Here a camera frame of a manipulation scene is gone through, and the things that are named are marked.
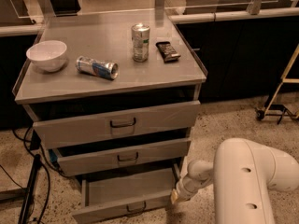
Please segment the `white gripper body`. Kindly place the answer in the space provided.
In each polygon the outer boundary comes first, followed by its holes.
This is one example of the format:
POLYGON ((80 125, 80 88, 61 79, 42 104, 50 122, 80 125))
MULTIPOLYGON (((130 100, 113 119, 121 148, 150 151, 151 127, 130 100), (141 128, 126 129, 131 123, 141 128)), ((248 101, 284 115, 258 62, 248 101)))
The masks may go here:
POLYGON ((179 180, 175 188, 175 201, 185 202, 192 198, 202 187, 203 182, 189 177, 184 177, 179 180))

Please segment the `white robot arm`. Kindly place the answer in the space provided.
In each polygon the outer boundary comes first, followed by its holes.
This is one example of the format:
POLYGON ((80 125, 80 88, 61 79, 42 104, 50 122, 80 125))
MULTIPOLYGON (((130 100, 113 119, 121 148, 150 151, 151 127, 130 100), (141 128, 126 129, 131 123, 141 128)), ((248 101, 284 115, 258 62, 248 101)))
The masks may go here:
POLYGON ((213 162, 194 160, 171 193, 188 201, 213 186, 216 224, 275 224, 268 191, 299 187, 299 163, 290 154, 244 138, 223 141, 213 162))

